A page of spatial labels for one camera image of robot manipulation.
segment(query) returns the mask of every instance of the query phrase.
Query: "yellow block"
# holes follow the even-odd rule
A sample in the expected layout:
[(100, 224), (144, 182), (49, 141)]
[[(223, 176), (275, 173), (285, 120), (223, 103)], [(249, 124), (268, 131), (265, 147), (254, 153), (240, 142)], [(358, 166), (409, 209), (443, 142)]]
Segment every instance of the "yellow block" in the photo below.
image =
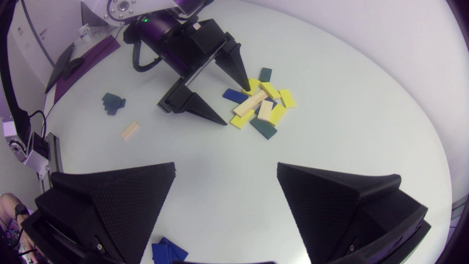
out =
[(277, 104), (270, 113), (269, 123), (273, 126), (276, 126), (286, 111), (287, 109), (285, 107)]
[(280, 99), (282, 97), (277, 90), (270, 83), (261, 83), (262, 89), (270, 96), (272, 99)]
[(279, 90), (279, 93), (282, 96), (282, 102), (286, 108), (292, 108), (296, 106), (295, 100), (293, 100), (290, 90), (288, 89)]
[(230, 124), (234, 125), (235, 127), (241, 129), (248, 121), (249, 118), (254, 114), (254, 110), (249, 111), (245, 116), (239, 117), (239, 116), (234, 116), (233, 119), (231, 119)]
[(261, 81), (259, 80), (256, 80), (256, 79), (249, 79), (249, 86), (251, 87), (251, 90), (249, 92), (247, 92), (246, 90), (242, 90), (241, 93), (243, 94), (247, 94), (249, 96), (253, 95), (254, 92), (257, 90), (257, 88), (259, 87), (259, 84), (261, 83)]

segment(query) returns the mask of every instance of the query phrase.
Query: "person's arm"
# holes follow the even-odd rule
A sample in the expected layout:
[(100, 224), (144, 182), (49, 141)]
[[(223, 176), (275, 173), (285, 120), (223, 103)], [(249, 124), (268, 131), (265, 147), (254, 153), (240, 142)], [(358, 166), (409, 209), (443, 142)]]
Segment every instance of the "person's arm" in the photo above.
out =
[(21, 201), (13, 194), (3, 194), (0, 196), (0, 221), (3, 231), (8, 230), (11, 220), (15, 218), (15, 206)]
[[(0, 221), (0, 224), (2, 225), (2, 229), (4, 231), (8, 230), (11, 221), (15, 218), (15, 207), (18, 204), (21, 204), (21, 201), (13, 194), (3, 194), (0, 196), (0, 218), (3, 220), (3, 222), (5, 222), (2, 223), (2, 221)], [(18, 215), (16, 221), (18, 222), (18, 227), (20, 230), (23, 228), (21, 224), (24, 220), (26, 220), (26, 218), (28, 218), (28, 216), (29, 215)], [(32, 250), (34, 248), (34, 244), (24, 231), (21, 236), (21, 245), (26, 248), (26, 251)], [(34, 252), (31, 252), (29, 256), (34, 263), (38, 262)]]

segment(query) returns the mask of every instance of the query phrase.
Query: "textured black surface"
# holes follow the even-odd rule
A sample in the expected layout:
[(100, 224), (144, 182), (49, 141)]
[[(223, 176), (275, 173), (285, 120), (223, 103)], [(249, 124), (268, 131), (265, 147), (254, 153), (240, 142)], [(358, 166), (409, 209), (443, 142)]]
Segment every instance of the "textured black surface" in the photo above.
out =
[(142, 258), (175, 178), (174, 163), (86, 175), (54, 173), (54, 188), (92, 202), (127, 264)]
[(331, 257), (358, 204), (400, 184), (398, 175), (369, 177), (283, 163), (277, 177), (312, 263)]

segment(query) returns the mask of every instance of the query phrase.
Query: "computer mouse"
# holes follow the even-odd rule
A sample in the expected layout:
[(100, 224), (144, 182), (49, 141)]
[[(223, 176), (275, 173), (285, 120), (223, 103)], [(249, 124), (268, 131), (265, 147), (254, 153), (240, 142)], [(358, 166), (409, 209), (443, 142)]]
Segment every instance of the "computer mouse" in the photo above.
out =
[(63, 70), (62, 78), (67, 80), (85, 62), (84, 58), (76, 58), (68, 63)]

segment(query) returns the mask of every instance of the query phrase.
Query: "blue block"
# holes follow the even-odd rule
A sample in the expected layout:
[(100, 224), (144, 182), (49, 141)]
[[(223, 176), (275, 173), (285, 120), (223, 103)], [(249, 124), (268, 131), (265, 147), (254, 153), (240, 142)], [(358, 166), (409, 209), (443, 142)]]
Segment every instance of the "blue block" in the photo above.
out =
[(233, 101), (233, 102), (239, 103), (239, 104), (246, 101), (246, 99), (248, 97), (249, 96), (247, 94), (243, 94), (243, 93), (235, 91), (233, 89), (228, 89), (223, 94), (223, 98), (226, 98), (230, 101)]
[(170, 257), (170, 248), (164, 244), (152, 244), (153, 261), (155, 264), (171, 264), (173, 261)]
[(170, 255), (172, 256), (172, 261), (176, 261), (176, 260), (180, 260), (180, 261), (184, 261), (184, 259), (187, 258), (187, 255), (189, 255), (189, 253), (187, 253), (185, 250), (183, 250), (182, 248), (176, 246), (176, 244), (172, 243), (169, 239), (167, 239), (166, 237), (163, 237), (160, 241), (159, 241), (160, 244), (166, 244), (170, 247)]
[[(270, 98), (270, 97), (267, 97), (267, 99), (265, 99), (265, 100), (273, 102), (272, 109), (277, 105), (277, 102), (272, 100), (272, 98)], [(256, 115), (259, 115), (259, 110), (260, 109), (261, 109), (261, 106), (259, 105), (259, 107), (256, 109), (256, 111), (254, 111), (254, 113)]]

